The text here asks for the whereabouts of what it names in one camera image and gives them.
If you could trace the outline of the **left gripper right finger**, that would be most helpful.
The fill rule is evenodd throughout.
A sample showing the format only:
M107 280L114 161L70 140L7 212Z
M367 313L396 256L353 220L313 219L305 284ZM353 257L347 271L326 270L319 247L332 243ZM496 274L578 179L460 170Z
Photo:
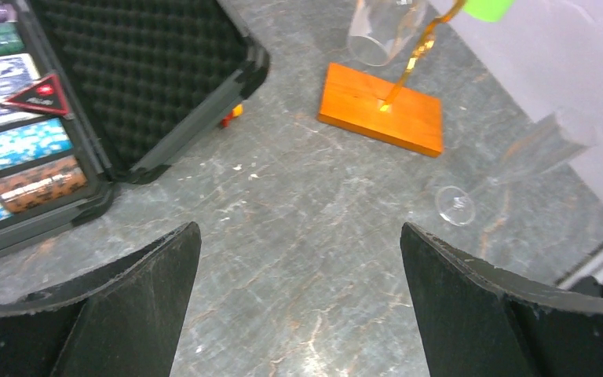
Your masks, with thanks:
M595 284L529 280L410 222L400 249L431 375L603 376Z

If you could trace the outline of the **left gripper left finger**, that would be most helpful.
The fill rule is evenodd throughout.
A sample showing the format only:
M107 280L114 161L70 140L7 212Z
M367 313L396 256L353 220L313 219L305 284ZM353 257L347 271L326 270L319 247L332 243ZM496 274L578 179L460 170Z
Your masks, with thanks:
M167 376L199 264L184 224L72 280L0 303L0 376Z

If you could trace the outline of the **clear flute wine glass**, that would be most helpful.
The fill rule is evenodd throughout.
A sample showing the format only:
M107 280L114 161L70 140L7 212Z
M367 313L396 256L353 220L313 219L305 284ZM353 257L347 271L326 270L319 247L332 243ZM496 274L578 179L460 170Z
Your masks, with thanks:
M518 138L472 188L440 188L435 195L438 214L454 226L470 224L477 214L478 196L495 187L548 173L580 156L598 144L599 123L597 116L571 108L551 112Z

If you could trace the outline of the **clear round wine glass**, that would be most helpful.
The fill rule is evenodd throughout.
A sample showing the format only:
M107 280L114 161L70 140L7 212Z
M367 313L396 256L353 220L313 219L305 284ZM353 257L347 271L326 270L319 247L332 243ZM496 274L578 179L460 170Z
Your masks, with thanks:
M358 0L346 44L362 64L388 64L420 28L428 2L422 0Z

